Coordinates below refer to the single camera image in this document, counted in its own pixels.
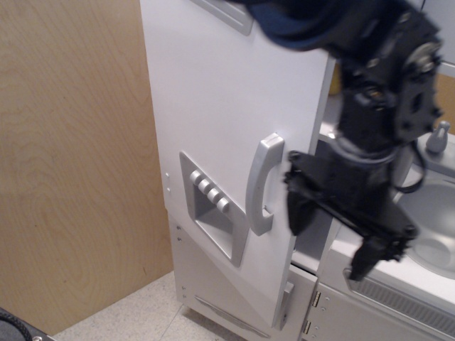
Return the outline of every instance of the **cable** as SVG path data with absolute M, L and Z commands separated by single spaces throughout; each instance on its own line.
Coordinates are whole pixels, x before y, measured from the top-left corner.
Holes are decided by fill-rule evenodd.
M 13 325 L 22 334 L 25 341 L 33 341 L 27 327 L 18 318 L 10 314 L 0 312 L 0 321 Z

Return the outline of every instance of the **plywood panel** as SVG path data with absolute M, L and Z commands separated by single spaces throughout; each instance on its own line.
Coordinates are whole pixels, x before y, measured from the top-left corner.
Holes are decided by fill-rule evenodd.
M 0 306 L 50 334 L 172 267 L 140 18 L 0 2 Z
M 444 110 L 441 119 L 451 123 L 450 133 L 455 134 L 455 78 L 438 75 L 437 104 Z

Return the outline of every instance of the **tile floor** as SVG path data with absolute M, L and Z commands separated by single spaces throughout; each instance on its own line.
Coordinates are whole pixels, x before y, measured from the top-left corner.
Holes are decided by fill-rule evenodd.
M 56 341 L 244 341 L 179 303 L 173 272 L 53 338 Z

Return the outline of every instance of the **cabinet handle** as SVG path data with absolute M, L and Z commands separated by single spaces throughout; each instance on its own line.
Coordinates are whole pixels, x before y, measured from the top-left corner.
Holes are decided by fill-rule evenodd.
M 263 235 L 272 228 L 273 214 L 266 211 L 262 205 L 264 187 L 271 169 L 282 161 L 283 150 L 284 139 L 273 133 L 260 141 L 251 165 L 245 211 L 248 225 L 257 236 Z

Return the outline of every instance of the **freezer door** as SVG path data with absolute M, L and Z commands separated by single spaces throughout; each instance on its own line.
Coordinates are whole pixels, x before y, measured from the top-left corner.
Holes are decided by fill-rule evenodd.
M 316 146 L 328 56 L 275 46 L 256 25 L 244 36 L 190 0 L 141 0 L 141 12 L 166 208 L 272 326 L 295 242 L 286 155 Z M 283 161 L 258 172 L 267 181 L 250 195 L 267 208 L 264 220 L 273 214 L 258 235 L 245 212 L 247 183 L 260 141 L 273 133 L 284 140 Z

